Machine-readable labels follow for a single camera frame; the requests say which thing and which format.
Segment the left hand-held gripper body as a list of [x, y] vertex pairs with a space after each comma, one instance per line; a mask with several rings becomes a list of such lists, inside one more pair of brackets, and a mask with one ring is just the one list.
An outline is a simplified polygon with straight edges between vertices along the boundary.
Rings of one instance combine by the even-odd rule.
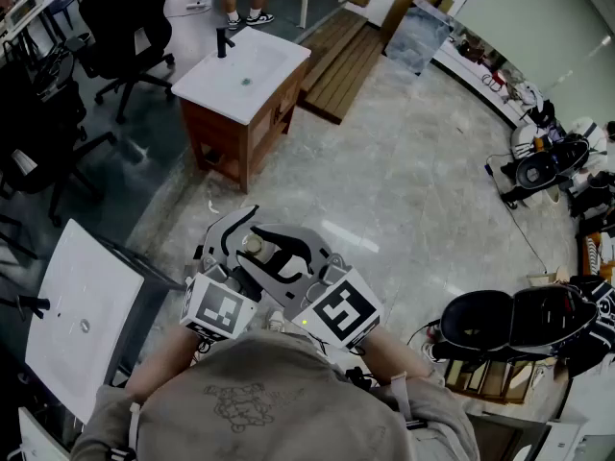
[[241, 267], [217, 260], [213, 250], [196, 247], [180, 324], [205, 341], [237, 338], [250, 324], [260, 302], [260, 286]]

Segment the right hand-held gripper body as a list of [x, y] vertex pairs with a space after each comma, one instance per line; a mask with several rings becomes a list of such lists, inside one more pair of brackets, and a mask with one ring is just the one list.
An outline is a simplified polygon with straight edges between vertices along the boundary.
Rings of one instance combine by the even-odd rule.
[[382, 304], [361, 274], [332, 255], [309, 280], [290, 322], [338, 349], [352, 350], [380, 323]]

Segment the small clear plastic vial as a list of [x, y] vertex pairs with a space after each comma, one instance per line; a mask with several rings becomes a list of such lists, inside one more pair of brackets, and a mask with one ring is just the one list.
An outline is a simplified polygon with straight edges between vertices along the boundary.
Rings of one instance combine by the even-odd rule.
[[278, 250], [277, 246], [265, 241], [260, 236], [250, 232], [242, 239], [241, 250], [257, 259], [261, 263], [267, 263]]

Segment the person's right forearm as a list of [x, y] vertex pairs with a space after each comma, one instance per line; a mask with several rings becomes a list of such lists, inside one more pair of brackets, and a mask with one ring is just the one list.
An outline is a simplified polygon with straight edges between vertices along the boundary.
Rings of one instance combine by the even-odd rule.
[[390, 383], [394, 376], [427, 378], [432, 367], [414, 350], [404, 345], [383, 326], [376, 326], [360, 343], [362, 360], [380, 385]]

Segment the person's left forearm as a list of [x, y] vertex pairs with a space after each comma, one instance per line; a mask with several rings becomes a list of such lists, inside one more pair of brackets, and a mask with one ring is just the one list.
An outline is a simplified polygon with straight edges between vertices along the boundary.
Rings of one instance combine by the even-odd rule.
[[161, 386], [190, 366], [200, 343], [201, 337], [192, 330], [183, 326], [172, 328], [160, 346], [134, 369], [125, 390], [137, 403], [143, 404]]

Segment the black washbasin stand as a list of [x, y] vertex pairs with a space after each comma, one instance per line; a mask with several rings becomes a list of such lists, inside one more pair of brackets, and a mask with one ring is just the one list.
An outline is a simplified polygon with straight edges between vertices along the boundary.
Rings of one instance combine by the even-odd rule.
[[105, 384], [112, 384], [117, 373], [129, 376], [137, 363], [138, 356], [152, 325], [170, 291], [185, 291], [185, 285], [176, 282], [159, 270], [144, 255], [99, 235], [95, 239], [128, 268], [143, 278], [135, 298], [124, 319], [118, 343], [111, 355]]

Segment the white washbasin on black stand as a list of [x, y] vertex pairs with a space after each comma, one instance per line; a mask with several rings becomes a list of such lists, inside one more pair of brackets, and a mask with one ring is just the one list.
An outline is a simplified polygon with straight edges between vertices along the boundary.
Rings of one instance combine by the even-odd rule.
[[50, 309], [30, 324], [25, 362], [84, 424], [143, 282], [75, 220], [66, 223], [38, 292]]

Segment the large black padded seat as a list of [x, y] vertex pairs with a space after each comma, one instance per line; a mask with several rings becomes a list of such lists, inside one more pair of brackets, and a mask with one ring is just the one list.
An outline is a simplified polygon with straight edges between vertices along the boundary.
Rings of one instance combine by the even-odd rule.
[[482, 290], [461, 295], [443, 311], [443, 340], [467, 352], [488, 357], [498, 352], [554, 356], [598, 318], [596, 303], [568, 284], [520, 290], [514, 295]]

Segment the stack of wooden frames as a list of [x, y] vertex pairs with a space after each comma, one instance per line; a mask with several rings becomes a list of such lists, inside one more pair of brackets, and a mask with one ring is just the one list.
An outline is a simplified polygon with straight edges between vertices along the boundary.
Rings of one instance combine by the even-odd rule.
[[454, 360], [446, 369], [446, 386], [454, 393], [497, 404], [523, 404], [535, 372], [531, 361], [495, 362], [479, 365]]

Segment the black washbasin faucet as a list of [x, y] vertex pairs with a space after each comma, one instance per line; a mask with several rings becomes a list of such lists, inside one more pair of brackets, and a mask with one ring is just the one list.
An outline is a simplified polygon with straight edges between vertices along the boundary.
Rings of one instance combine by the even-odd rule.
[[51, 305], [47, 299], [36, 297], [19, 296], [16, 301], [16, 308], [22, 319], [25, 319], [25, 309], [30, 309], [40, 320], [44, 317], [44, 312], [50, 309]]

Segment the black office chair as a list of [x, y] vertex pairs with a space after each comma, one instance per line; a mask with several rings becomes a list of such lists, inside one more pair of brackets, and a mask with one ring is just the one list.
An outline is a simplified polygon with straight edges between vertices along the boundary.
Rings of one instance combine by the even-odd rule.
[[124, 110], [135, 84], [157, 85], [168, 98], [173, 97], [172, 84], [149, 73], [165, 63], [175, 65], [175, 58], [165, 51], [172, 37], [172, 26], [164, 14], [166, 0], [81, 0], [79, 12], [93, 42], [72, 37], [68, 50], [80, 62], [89, 78], [100, 77], [109, 83], [96, 92], [100, 105], [103, 96], [123, 87], [115, 121], [126, 121]]
[[0, 196], [4, 190], [37, 194], [53, 188], [48, 217], [62, 225], [57, 214], [60, 197], [75, 177], [96, 200], [102, 194], [77, 167], [79, 160], [105, 142], [117, 143], [111, 132], [86, 139], [82, 122], [86, 108], [79, 85], [72, 77], [72, 60], [61, 66], [46, 97], [37, 94], [25, 65], [9, 61], [0, 67]]

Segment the white low ledge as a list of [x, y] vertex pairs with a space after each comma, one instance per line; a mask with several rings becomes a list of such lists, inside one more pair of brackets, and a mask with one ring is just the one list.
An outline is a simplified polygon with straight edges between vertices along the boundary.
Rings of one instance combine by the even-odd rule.
[[444, 72], [461, 82], [512, 128], [522, 123], [533, 123], [528, 116], [525, 116], [525, 112], [517, 101], [510, 99], [506, 102], [504, 100], [507, 95], [504, 85], [500, 91], [496, 91], [494, 85], [489, 85], [487, 79], [482, 79], [484, 75], [491, 77], [491, 73], [484, 65], [462, 57], [449, 40], [446, 40], [436, 51], [432, 61]]

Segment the clear plastic storage bin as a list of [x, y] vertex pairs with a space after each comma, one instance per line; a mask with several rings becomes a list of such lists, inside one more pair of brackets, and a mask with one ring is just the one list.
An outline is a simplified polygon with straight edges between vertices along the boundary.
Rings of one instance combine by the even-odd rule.
[[413, 0], [384, 53], [409, 72], [420, 76], [447, 40], [455, 20], [427, 0]]

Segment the white striped bag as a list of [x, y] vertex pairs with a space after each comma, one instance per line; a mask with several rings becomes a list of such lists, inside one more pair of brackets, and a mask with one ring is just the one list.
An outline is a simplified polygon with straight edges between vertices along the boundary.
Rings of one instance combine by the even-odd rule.
[[535, 124], [516, 128], [510, 138], [510, 151], [515, 159], [528, 157], [544, 149], [547, 132]]

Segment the black round device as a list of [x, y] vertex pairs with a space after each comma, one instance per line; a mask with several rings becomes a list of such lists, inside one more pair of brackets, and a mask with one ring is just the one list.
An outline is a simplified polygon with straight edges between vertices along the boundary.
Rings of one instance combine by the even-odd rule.
[[571, 179], [585, 164], [590, 154], [587, 139], [572, 134], [523, 158], [516, 164], [513, 188], [501, 194], [502, 201], [511, 209], [534, 193]]

